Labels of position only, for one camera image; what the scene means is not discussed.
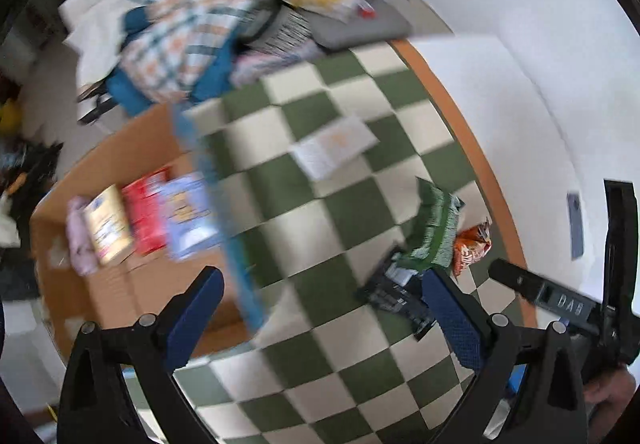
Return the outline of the person's right hand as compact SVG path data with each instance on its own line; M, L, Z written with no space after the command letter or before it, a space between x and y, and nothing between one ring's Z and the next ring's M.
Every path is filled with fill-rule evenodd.
M585 402L597 409L591 419L593 427L613 427L636 392L636 379L626 367L606 372L585 386Z

